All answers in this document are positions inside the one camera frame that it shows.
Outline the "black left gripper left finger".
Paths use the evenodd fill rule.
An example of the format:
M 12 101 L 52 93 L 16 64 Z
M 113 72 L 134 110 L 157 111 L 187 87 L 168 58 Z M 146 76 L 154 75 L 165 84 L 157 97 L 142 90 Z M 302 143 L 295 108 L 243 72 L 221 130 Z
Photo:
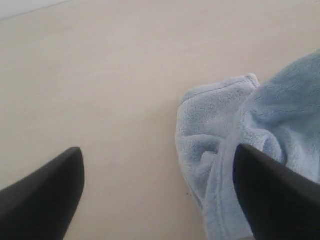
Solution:
M 0 191 L 2 240 L 62 240 L 85 185 L 82 151 L 71 147 Z

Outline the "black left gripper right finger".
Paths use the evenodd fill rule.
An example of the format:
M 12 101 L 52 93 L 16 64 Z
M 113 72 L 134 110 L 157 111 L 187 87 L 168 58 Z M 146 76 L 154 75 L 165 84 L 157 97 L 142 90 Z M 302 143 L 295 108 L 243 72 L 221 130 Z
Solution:
M 256 240 L 318 240 L 320 185 L 248 145 L 237 147 L 233 184 Z

